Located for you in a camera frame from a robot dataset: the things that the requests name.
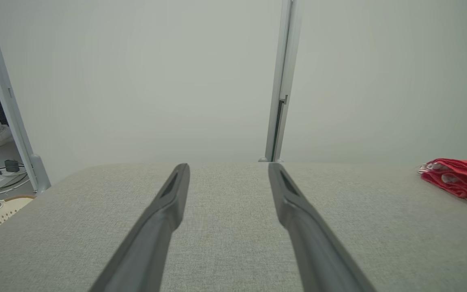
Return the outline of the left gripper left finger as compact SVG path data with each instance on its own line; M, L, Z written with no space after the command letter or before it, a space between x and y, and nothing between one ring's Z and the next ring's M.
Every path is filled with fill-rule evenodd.
M91 292L157 292L171 236L180 226L189 191L190 167L178 164L141 214Z

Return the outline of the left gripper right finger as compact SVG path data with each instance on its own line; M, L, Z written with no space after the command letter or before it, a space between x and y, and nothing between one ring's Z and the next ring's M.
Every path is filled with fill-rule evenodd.
M306 292L374 292L375 287L282 164L268 177L280 224L288 232Z

